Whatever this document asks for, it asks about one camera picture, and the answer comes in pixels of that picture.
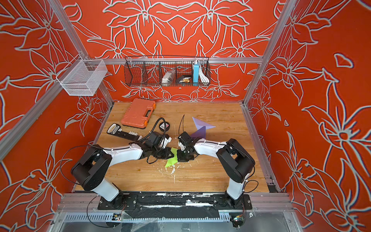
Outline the lime green square paper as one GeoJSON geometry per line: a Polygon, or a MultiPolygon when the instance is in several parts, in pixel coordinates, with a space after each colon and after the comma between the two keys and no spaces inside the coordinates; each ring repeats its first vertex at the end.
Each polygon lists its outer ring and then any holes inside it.
{"type": "Polygon", "coordinates": [[[171,166],[175,165],[176,163],[178,163],[177,151],[178,151],[178,149],[171,148],[171,153],[173,154],[173,157],[167,160],[167,163],[165,165],[166,168],[171,167],[171,166]]]}

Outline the light lavender square paper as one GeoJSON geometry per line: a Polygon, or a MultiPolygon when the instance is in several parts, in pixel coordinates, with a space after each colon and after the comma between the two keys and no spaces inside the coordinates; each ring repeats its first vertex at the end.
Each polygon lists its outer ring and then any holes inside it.
{"type": "Polygon", "coordinates": [[[200,120],[200,119],[197,119],[197,118],[195,118],[195,117],[193,117],[192,119],[193,119],[193,122],[194,122],[194,124],[195,124],[197,130],[200,130],[200,129],[203,128],[203,127],[204,127],[206,130],[209,130],[209,129],[215,128],[215,126],[213,126],[213,125],[211,125],[211,124],[209,124],[209,123],[207,123],[207,122],[204,122],[204,121],[202,121],[202,120],[200,120]]]}

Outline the dark purple square paper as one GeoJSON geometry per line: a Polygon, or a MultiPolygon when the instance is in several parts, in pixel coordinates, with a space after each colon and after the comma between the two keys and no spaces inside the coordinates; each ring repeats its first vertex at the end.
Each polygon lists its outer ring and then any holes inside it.
{"type": "Polygon", "coordinates": [[[199,128],[196,132],[191,134],[191,137],[192,138],[203,138],[203,139],[205,139],[206,138],[206,127],[203,126],[203,127],[199,128]]]}

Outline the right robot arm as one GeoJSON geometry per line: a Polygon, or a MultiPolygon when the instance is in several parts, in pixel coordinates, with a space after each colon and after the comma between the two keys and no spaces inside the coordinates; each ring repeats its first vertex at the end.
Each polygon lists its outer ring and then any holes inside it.
{"type": "Polygon", "coordinates": [[[179,162],[194,160],[199,155],[217,158],[228,175],[229,183],[225,195],[215,204],[231,209],[244,208],[244,189],[255,168],[255,160],[235,139],[227,142],[214,142],[204,138],[178,137],[179,162]]]}

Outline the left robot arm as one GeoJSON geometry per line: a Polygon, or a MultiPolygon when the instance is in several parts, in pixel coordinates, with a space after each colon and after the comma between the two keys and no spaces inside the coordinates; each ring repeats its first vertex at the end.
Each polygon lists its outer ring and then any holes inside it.
{"type": "Polygon", "coordinates": [[[109,167],[150,156],[158,160],[167,160],[173,158],[174,154],[170,147],[147,146],[141,142],[118,148],[93,145],[74,165],[71,174],[84,190],[100,195],[109,208],[119,209],[124,204],[124,196],[116,185],[105,178],[109,167]]]}

